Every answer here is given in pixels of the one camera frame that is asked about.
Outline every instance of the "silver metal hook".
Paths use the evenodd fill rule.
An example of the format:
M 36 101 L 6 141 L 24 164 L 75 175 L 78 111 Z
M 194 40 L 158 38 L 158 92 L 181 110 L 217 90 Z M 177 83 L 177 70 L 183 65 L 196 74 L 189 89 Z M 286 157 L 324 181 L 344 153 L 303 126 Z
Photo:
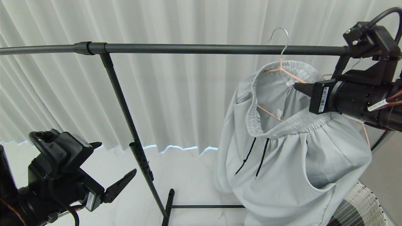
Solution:
M 361 61 L 361 58 L 359 59 L 359 61 L 358 61 L 357 63 L 353 64 L 351 70 L 352 70 L 358 63 L 360 63 L 360 61 Z
M 282 50 L 282 52 L 281 52 L 281 59 L 282 59 L 282 58 L 283 58 L 283 52 L 285 51 L 285 49 L 286 49 L 287 46 L 289 45 L 289 33 L 287 32 L 287 30 L 285 30 L 285 29 L 283 29 L 283 28 L 281 28 L 281 27 L 275 28 L 274 31 L 272 32 L 271 38 L 269 38 L 268 42 L 271 41 L 272 36 L 274 35 L 275 31 L 278 30 L 278 29 L 281 29 L 281 30 L 283 30 L 284 32 L 286 32 L 286 36 L 287 36 L 286 46 L 285 46 L 285 48 L 284 48 L 284 49 Z

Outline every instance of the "black clothes rack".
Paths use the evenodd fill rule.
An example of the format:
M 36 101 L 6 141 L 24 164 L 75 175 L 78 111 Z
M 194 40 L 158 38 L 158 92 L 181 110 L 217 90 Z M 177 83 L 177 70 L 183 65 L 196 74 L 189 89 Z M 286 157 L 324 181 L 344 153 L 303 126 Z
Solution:
M 111 53 L 181 53 L 181 54 L 259 54 L 259 55 L 280 55 L 285 46 L 283 45 L 174 45 L 174 44 L 109 44 L 79 42 L 73 45 L 42 45 L 26 47 L 0 48 L 0 55 L 12 54 L 36 54 L 36 53 L 78 53 L 84 55 L 99 55 L 107 71 L 110 82 L 119 101 L 124 118 L 127 122 L 133 142 L 129 144 L 132 153 L 141 169 L 142 174 L 154 196 L 154 199 L 163 215 L 162 226 L 168 226 L 172 209 L 180 208 L 244 208 L 242 205 L 173 205 L 174 189 L 170 189 L 166 206 L 159 198 L 153 184 L 154 176 L 144 150 L 130 111 L 128 109 L 123 91 L 117 79 Z M 341 74 L 345 69 L 351 54 L 349 47 L 333 46 L 301 46 L 290 45 L 286 48 L 286 55 L 333 55 L 340 56 L 335 67 L 333 78 Z

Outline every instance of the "black drawstring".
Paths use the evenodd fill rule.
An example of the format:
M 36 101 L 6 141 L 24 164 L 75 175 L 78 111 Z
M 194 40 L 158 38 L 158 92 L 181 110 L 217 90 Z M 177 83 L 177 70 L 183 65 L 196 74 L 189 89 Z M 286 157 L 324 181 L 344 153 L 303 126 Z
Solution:
M 265 157 L 265 152 L 266 152 L 267 146 L 268 146 L 268 141 L 269 141 L 269 138 L 267 138 L 267 142 L 265 142 L 263 157 L 261 158 L 261 162 L 260 162 L 260 165 L 258 166 L 258 170 L 257 170 L 257 173 L 255 174 L 255 177 L 258 176 L 258 173 L 260 172 L 261 166 L 263 165 L 263 161 L 264 161 L 264 157 Z
M 251 153 L 251 150 L 252 150 L 252 147 L 254 146 L 254 143 L 255 143 L 255 139 L 256 138 L 254 138 L 254 140 L 253 140 L 253 142 L 252 142 L 252 145 L 251 145 L 251 148 L 250 148 L 250 151 L 248 152 L 248 154 L 247 154 L 247 157 L 246 157 L 246 159 L 244 159 L 243 160 L 243 164 L 242 164 L 242 166 L 240 166 L 240 168 L 237 170 L 237 172 L 235 173 L 235 175 L 243 168 L 243 166 L 244 166 L 244 164 L 246 163 L 246 161 L 247 161 L 247 159 L 248 159 L 248 157 L 250 156 L 250 153 Z

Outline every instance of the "floor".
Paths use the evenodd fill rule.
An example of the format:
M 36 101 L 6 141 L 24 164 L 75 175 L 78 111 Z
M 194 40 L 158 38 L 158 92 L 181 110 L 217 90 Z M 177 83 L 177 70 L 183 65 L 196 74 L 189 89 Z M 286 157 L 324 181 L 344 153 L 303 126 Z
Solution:
M 4 144 L 0 141 L 0 144 L 5 147 L 17 187 L 26 186 L 27 167 L 39 151 L 29 143 Z M 197 149 L 184 151 L 171 148 L 159 154 L 155 147 L 151 147 L 146 149 L 146 155 L 164 205 L 170 188 L 176 191 L 176 205 L 240 204 L 233 196 L 219 194 L 211 183 L 216 151 L 207 151 L 198 156 Z M 162 215 L 130 151 L 98 148 L 82 168 L 103 187 L 110 186 L 133 168 L 137 168 L 138 173 L 113 203 L 102 204 L 93 212 L 86 209 L 79 211 L 81 226 L 157 226 L 162 223 Z M 245 215 L 245 209 L 175 209 L 172 210 L 169 225 L 240 226 Z M 72 216 L 66 215 L 53 225 L 73 224 Z

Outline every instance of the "curtain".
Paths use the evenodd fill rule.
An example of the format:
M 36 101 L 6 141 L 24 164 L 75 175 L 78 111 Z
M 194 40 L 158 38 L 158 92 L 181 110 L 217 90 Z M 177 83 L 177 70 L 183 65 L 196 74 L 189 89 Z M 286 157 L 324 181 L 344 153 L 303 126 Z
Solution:
M 36 0 L 0 3 L 0 46 L 108 43 L 346 45 L 342 34 L 400 0 Z M 394 35 L 397 15 L 379 23 Z M 217 147 L 239 81 L 278 55 L 111 54 L 143 146 Z M 331 74 L 338 57 L 284 56 Z M 347 70 L 357 62 L 351 60 Z M 372 65 L 363 59 L 355 69 Z M 98 56 L 0 57 L 0 138 L 69 131 L 106 148 L 132 141 Z M 381 135 L 368 128 L 371 142 Z

